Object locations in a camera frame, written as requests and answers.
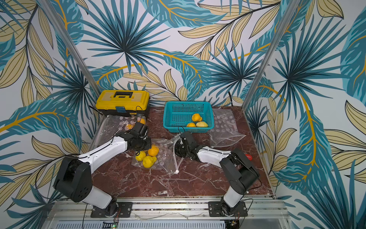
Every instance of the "blue plastic basket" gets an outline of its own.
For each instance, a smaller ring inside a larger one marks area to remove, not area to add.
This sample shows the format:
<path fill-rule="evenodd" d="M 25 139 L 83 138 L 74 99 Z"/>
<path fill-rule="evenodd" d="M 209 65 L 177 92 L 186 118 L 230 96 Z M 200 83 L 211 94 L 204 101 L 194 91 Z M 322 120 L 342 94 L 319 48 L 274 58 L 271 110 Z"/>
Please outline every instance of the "blue plastic basket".
<path fill-rule="evenodd" d="M 193 122 L 192 115 L 196 113 L 202 117 L 202 121 L 206 122 L 208 127 L 187 127 L 188 123 Z M 208 102 L 167 102 L 164 109 L 163 126 L 170 133 L 184 130 L 192 133 L 206 133 L 214 127 L 211 104 Z"/>

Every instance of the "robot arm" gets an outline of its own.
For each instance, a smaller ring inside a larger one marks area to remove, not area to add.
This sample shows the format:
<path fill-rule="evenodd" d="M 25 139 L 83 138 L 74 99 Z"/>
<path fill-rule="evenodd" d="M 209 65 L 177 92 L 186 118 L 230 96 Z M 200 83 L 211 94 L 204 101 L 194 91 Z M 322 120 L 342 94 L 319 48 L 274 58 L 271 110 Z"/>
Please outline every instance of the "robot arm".
<path fill-rule="evenodd" d="M 180 141 L 177 141 L 174 150 L 180 157 L 189 157 L 222 168 L 230 187 L 221 199 L 221 216 L 235 214 L 243 195 L 259 178 L 258 171 L 241 150 L 221 151 L 198 145 L 190 132 L 180 135 Z M 235 165 L 240 165 L 241 168 L 237 169 Z"/>
<path fill-rule="evenodd" d="M 92 173 L 117 154 L 128 149 L 136 151 L 151 148 L 151 139 L 146 137 L 147 127 L 137 122 L 127 132 L 115 134 L 112 139 L 96 149 L 62 160 L 54 189 L 74 202 L 83 201 L 101 209 L 106 216 L 116 213 L 116 199 L 92 185 Z"/>

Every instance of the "yellow toolbox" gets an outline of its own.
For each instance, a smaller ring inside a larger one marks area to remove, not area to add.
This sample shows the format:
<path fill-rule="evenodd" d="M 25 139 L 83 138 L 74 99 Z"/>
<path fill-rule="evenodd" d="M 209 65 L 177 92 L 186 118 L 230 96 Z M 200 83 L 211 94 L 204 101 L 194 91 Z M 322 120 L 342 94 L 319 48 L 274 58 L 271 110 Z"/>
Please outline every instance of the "yellow toolbox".
<path fill-rule="evenodd" d="M 147 116 L 149 98 L 147 91 L 104 90 L 97 100 L 96 108 L 105 116 Z"/>

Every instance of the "mounting plate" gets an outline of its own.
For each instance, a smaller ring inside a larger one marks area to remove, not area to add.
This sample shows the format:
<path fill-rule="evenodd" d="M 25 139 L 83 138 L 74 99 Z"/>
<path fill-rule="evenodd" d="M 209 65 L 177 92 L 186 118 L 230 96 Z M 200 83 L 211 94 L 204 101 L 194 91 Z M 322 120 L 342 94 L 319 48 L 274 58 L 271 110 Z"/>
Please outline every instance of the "mounting plate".
<path fill-rule="evenodd" d="M 129 218 L 132 210 L 132 202 L 117 202 L 118 207 L 121 208 L 121 211 L 118 215 L 119 218 Z M 108 218 L 104 215 L 104 211 L 99 208 L 93 208 L 91 214 L 91 218 Z"/>
<path fill-rule="evenodd" d="M 209 209 L 210 217 L 224 216 L 224 215 L 221 215 L 221 207 L 222 207 L 222 204 L 220 201 L 208 202 L 208 209 Z M 238 212 L 240 214 L 240 217 L 248 216 L 247 208 L 245 207 L 244 201 L 240 201 L 238 203 L 238 206 L 236 207 L 236 212 Z"/>

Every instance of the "toolbox handle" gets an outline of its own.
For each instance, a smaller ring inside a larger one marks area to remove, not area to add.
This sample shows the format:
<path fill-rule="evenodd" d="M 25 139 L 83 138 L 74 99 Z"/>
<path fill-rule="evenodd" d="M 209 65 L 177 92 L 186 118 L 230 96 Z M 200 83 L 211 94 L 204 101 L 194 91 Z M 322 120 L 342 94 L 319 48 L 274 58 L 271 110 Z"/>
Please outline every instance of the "toolbox handle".
<path fill-rule="evenodd" d="M 133 94 L 133 92 L 116 92 L 115 95 L 113 96 L 113 98 L 115 98 L 115 97 L 126 98 L 126 96 L 131 98 L 132 94 Z"/>

